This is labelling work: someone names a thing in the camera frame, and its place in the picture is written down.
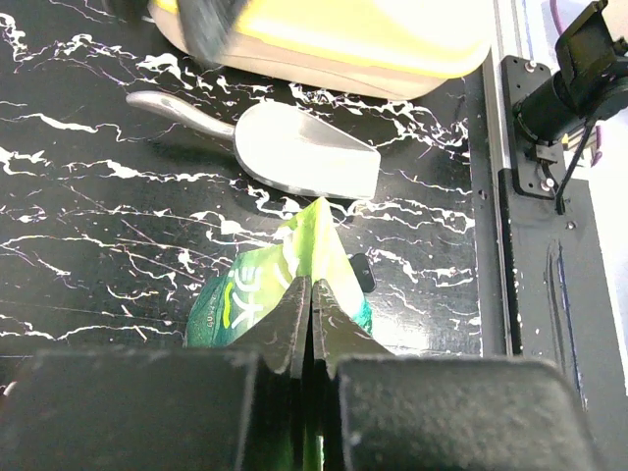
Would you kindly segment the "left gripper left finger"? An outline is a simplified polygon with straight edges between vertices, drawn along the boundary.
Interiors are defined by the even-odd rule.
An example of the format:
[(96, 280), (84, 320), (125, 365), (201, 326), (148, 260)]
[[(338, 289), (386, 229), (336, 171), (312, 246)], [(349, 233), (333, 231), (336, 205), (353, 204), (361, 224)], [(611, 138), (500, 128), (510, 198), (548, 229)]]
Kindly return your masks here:
[(311, 283), (225, 348), (37, 352), (1, 410), (5, 470), (299, 470)]

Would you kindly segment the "grey metal scoop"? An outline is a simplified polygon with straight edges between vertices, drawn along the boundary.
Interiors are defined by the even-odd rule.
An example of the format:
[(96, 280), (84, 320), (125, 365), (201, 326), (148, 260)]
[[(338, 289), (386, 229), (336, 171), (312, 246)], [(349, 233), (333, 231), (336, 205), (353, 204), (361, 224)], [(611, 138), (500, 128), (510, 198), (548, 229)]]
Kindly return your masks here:
[(380, 153), (294, 106), (259, 102), (229, 125), (164, 92), (136, 91), (126, 102), (230, 142), (242, 169), (267, 186), (301, 196), (349, 200), (375, 196)]

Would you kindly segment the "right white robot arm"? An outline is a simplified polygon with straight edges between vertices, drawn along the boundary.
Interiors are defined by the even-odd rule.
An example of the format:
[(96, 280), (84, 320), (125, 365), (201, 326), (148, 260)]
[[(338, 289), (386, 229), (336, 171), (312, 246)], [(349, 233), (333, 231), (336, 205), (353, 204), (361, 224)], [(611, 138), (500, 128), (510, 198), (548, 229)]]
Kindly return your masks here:
[(536, 144), (605, 121), (627, 107), (627, 41), (613, 38), (593, 1), (555, 44), (559, 70), (514, 105), (516, 126)]

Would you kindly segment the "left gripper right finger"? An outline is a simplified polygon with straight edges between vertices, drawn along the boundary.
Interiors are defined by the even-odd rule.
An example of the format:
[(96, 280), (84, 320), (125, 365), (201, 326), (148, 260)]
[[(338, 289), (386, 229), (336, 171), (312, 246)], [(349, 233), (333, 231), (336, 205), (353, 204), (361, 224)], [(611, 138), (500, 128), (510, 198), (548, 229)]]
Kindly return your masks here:
[(546, 362), (395, 356), (312, 290), (314, 358), (328, 383), (328, 470), (593, 470), (571, 386)]

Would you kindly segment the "black bag clip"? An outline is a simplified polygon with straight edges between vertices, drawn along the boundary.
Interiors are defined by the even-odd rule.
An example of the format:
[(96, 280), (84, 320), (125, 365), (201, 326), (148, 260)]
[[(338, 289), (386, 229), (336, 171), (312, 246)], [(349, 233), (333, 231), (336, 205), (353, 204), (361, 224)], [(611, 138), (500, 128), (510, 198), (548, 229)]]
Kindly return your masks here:
[(364, 293), (373, 292), (377, 287), (377, 283), (367, 255), (355, 253), (349, 257), (349, 263), (361, 290)]

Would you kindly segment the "green litter bag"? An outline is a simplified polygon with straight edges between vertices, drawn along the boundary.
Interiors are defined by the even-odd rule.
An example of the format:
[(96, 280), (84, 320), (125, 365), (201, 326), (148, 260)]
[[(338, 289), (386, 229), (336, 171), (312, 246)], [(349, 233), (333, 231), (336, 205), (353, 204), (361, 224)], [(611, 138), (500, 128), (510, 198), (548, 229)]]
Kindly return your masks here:
[(191, 308), (183, 345), (224, 347), (260, 322), (292, 282), (325, 280), (340, 308), (367, 334), (372, 309), (350, 265), (327, 199), (316, 199), (278, 227), (275, 243), (239, 254), (210, 279)]

